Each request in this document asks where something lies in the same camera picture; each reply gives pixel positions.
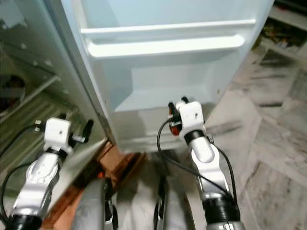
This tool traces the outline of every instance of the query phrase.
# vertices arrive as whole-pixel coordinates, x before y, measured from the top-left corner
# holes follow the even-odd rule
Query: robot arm
[[[71,123],[64,119],[50,118],[46,125],[42,125],[45,130],[45,152],[28,167],[25,184],[13,205],[6,230],[40,228],[63,162],[73,153],[76,143],[88,141],[92,126],[93,121],[89,120],[80,137],[71,133]]]
[[[170,103],[169,110],[171,132],[188,145],[196,172],[209,179],[196,178],[207,229],[244,230],[236,200],[229,198],[229,187],[219,166],[219,150],[206,137],[201,104],[189,103],[184,97],[176,105]]]

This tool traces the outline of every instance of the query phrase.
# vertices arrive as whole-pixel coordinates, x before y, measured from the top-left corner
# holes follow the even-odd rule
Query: black ribbed joint
[[[204,137],[204,133],[203,131],[201,130],[193,130],[189,133],[187,133],[185,136],[184,136],[184,140],[186,141],[187,145],[189,145],[189,143],[191,141],[193,141],[194,139],[196,138],[200,138],[200,137]]]
[[[208,224],[240,221],[239,207],[226,196],[206,199],[202,202]]]
[[[42,222],[37,216],[13,215],[10,216],[5,230],[38,230]]]
[[[67,155],[68,155],[67,152],[65,152],[64,150],[61,150],[61,149],[59,151],[57,151],[55,149],[48,148],[46,152],[56,154],[59,157],[61,157],[62,160],[65,160]]]

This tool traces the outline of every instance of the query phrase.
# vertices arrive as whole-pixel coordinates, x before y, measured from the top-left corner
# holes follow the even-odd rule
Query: refrigerator door
[[[210,113],[253,46],[272,3],[49,1],[66,43],[76,44],[86,70],[82,78],[97,110],[103,110],[126,153],[156,150],[170,101],[187,96],[202,103],[205,116]],[[69,31],[63,31],[63,24]],[[180,143],[164,130],[164,148]]]

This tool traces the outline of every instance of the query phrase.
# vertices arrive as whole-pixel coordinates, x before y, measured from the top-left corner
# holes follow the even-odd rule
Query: refrigerator
[[[123,153],[156,151],[168,103],[201,102],[205,120],[251,50],[273,0],[7,0],[0,3],[1,74],[26,82],[23,101],[1,117],[3,146],[23,126],[66,112],[91,140],[61,171],[52,204],[107,139]],[[28,134],[0,162],[33,158]],[[164,129],[163,149],[185,145]],[[22,185],[16,175],[12,192]]]

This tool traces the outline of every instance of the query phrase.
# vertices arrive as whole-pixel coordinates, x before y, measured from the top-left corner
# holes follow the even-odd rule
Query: marble floor
[[[240,67],[206,126],[233,165],[246,229],[307,230],[307,71],[304,67],[258,47]],[[176,151],[173,157],[191,166],[186,149]],[[194,177],[157,162],[155,153],[149,155],[138,176],[114,196],[120,229],[153,229],[162,173],[179,179],[196,229],[205,229]],[[229,181],[223,159],[220,165]],[[174,225],[171,229],[184,228]]]

